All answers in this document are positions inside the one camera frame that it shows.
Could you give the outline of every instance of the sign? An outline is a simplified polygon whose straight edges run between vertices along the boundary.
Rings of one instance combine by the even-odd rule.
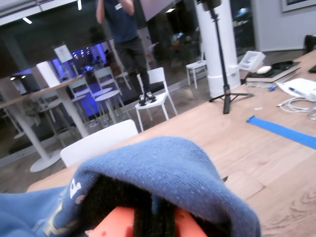
[[[67,62],[73,58],[73,56],[71,55],[69,49],[67,48],[65,44],[58,48],[55,48],[54,51],[62,63]]]

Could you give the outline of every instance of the white mouse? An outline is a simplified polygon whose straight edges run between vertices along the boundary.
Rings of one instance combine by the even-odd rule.
[[[272,69],[271,66],[262,67],[262,68],[260,68],[260,69],[257,71],[257,74],[266,74],[266,73],[269,72],[271,69]]]

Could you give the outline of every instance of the orange object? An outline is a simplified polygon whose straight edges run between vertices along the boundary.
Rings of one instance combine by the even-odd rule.
[[[178,237],[207,237],[187,211],[175,210]],[[90,234],[89,237],[133,237],[134,209],[115,208]]]

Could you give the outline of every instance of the person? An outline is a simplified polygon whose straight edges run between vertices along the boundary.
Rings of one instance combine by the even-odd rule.
[[[96,58],[93,59],[92,64],[95,65],[95,64],[99,64],[100,62],[101,62],[101,57],[97,56]]]
[[[137,34],[134,10],[133,0],[97,0],[96,17],[99,24],[107,18],[118,56],[135,90],[140,94],[140,106],[144,106],[147,101],[152,103],[156,98],[150,92],[146,56]],[[144,93],[138,82],[137,73],[140,74]]]
[[[110,53],[110,51],[108,49],[104,52],[104,54],[105,54],[105,59],[106,59],[108,64],[111,64],[114,62],[112,53]]]

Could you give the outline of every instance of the picture frame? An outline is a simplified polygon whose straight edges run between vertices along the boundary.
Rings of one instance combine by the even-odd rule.
[[[281,0],[281,2],[283,12],[316,5],[316,0]]]

